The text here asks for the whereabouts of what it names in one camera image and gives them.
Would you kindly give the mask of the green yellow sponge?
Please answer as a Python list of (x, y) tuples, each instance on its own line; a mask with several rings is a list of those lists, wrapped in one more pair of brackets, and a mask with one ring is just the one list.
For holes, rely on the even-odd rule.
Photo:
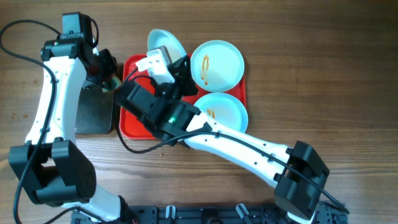
[(104, 81), (101, 84), (101, 87), (102, 91), (106, 93), (118, 89), (121, 85), (122, 81), (119, 79), (119, 77), (117, 75), (113, 75), (108, 81)]

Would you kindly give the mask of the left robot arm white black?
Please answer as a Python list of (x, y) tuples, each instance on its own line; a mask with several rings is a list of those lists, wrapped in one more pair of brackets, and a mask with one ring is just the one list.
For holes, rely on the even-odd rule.
[(47, 41), (38, 62), (44, 84), (35, 123), (22, 146), (9, 151), (9, 163), (21, 191), (36, 205), (78, 210), (97, 222), (133, 223), (125, 200), (102, 188), (90, 160), (77, 148), (75, 123), (81, 89), (101, 83), (117, 65), (107, 49), (89, 37)]

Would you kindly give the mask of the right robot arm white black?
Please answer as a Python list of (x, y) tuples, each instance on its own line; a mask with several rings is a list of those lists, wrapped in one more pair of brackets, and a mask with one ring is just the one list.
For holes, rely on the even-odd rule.
[(256, 174), (275, 189), (275, 203), (289, 218), (310, 223), (324, 193), (329, 169), (302, 141), (293, 148), (229, 128), (195, 106), (172, 106), (162, 114), (160, 131), (187, 146), (216, 154)]

